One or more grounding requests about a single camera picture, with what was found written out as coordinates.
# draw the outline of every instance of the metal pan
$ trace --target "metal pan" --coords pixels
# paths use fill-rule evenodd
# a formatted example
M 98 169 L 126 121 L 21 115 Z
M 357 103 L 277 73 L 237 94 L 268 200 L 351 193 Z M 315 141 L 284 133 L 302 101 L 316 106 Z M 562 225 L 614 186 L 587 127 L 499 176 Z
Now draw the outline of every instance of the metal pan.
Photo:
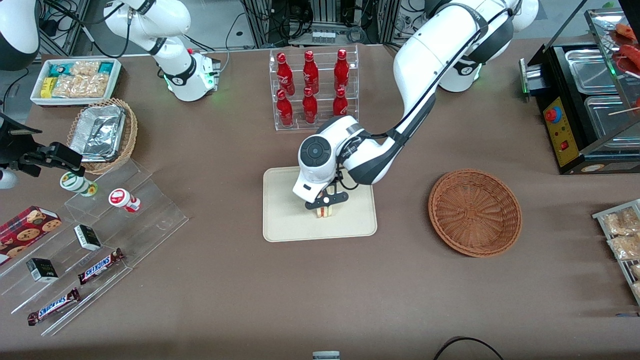
M 611 134 L 619 126 L 629 121 L 627 113 L 609 115 L 612 112 L 625 109 L 620 96 L 591 96 L 584 101 L 584 105 L 589 113 L 593 129 L 599 138 Z M 640 123 L 624 131 L 621 136 L 613 138 L 606 146 L 613 148 L 640 147 Z
M 599 50 L 572 50 L 565 57 L 579 92 L 586 95 L 617 94 Z

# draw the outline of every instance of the red button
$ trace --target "red button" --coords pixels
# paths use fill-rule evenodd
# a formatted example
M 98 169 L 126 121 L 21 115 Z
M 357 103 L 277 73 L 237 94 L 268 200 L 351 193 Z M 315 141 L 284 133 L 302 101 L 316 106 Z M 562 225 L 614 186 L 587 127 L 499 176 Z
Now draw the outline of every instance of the red button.
M 547 112 L 545 113 L 545 120 L 552 122 L 557 118 L 557 116 L 558 116 L 558 113 L 555 110 L 553 109 L 547 110 Z

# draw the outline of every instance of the red bottle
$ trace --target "red bottle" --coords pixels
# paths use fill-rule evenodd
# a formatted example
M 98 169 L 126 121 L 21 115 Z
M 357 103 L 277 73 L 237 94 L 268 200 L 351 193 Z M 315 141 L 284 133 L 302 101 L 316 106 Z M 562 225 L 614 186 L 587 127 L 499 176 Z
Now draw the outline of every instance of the red bottle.
M 340 87 L 335 92 L 335 99 L 333 100 L 333 116 L 347 115 L 347 107 L 349 103 L 344 97 L 344 88 Z
M 314 61 L 314 52 L 305 51 L 305 67 L 302 69 L 305 77 L 305 87 L 310 87 L 314 94 L 320 91 L 320 77 L 318 75 L 318 65 Z
M 349 85 L 349 63 L 347 62 L 347 51 L 345 49 L 338 50 L 338 61 L 335 62 L 333 68 L 333 87 L 336 91 L 340 88 L 347 88 Z
M 288 96 L 293 96 L 296 93 L 296 87 L 293 85 L 293 71 L 287 64 L 287 57 L 284 53 L 278 53 L 276 55 L 278 60 L 278 82 L 280 88 L 287 92 Z
M 291 127 L 293 125 L 293 108 L 287 99 L 287 94 L 285 94 L 284 90 L 278 89 L 276 95 L 278 96 L 276 107 L 278 108 L 280 122 L 284 127 Z
M 302 100 L 302 107 L 305 109 L 305 121 L 307 124 L 315 124 L 318 115 L 318 101 L 310 87 L 305 88 L 305 98 Z

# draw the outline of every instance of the wicker basket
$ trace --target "wicker basket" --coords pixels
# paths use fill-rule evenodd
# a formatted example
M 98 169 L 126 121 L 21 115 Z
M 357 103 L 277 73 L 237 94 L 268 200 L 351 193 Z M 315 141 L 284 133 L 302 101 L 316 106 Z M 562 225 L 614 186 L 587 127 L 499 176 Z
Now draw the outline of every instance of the wicker basket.
M 429 195 L 429 218 L 453 249 L 475 258 L 507 251 L 520 236 L 522 212 L 495 176 L 462 169 L 442 176 Z
M 133 152 L 133 148 L 136 146 L 136 135 L 138 135 L 138 121 L 136 120 L 136 114 L 133 113 L 126 102 L 120 99 L 112 98 L 103 100 L 101 102 L 96 102 L 95 104 L 89 105 L 89 107 L 87 108 L 107 105 L 118 105 L 127 111 L 125 126 L 122 132 L 122 138 L 120 139 L 120 154 L 118 155 L 116 160 L 110 163 L 83 163 L 86 171 L 90 174 L 102 175 L 112 168 L 121 167 L 122 165 L 124 165 L 124 163 L 127 162 L 127 160 L 129 160 L 129 158 L 131 157 L 131 153 Z M 76 116 L 76 120 L 71 125 L 71 131 L 69 131 L 69 135 L 67 135 L 67 146 L 71 144 L 71 139 L 73 139 L 74 133 L 76 132 L 76 126 L 78 124 L 78 119 L 80 119 L 80 114 L 82 114 L 82 111 L 80 111 L 78 116 Z

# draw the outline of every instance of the brown table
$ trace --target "brown table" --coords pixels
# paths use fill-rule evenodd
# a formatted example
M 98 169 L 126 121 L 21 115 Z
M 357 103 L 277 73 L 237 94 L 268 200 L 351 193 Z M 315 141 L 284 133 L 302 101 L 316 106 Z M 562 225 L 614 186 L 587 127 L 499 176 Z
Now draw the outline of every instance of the brown table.
M 273 129 L 268 52 L 233 53 L 221 89 L 193 103 L 167 91 L 151 57 L 122 58 L 117 96 L 140 127 L 133 158 L 191 220 L 52 338 L 2 310 L 2 358 L 431 359 L 457 335 L 507 359 L 633 358 L 640 320 L 613 315 L 637 308 L 590 214 L 640 197 L 639 178 L 557 175 L 538 109 L 518 94 L 517 60 L 540 44 L 514 41 L 468 92 L 438 93 L 374 186 L 374 236 L 294 243 L 262 237 L 262 175 L 296 165 L 308 135 Z M 361 123 L 385 131 L 403 110 L 392 53 L 359 50 Z M 77 111 L 34 106 L 28 124 L 41 142 L 63 140 Z M 431 186 L 465 167 L 501 178 L 522 206 L 522 235 L 499 257 L 462 256 L 429 224 Z M 0 193 L 0 219 L 61 206 L 61 173 L 20 176 Z M 448 352 L 491 359 L 474 344 Z

